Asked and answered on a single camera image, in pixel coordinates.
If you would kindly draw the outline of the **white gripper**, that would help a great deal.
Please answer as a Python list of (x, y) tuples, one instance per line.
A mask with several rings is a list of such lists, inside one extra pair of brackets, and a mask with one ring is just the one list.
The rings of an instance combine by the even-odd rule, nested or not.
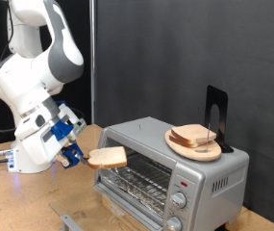
[(36, 165), (54, 158), (64, 167), (76, 166), (84, 156), (77, 144), (87, 124), (65, 104), (53, 109), (41, 107), (20, 121), (20, 140)]

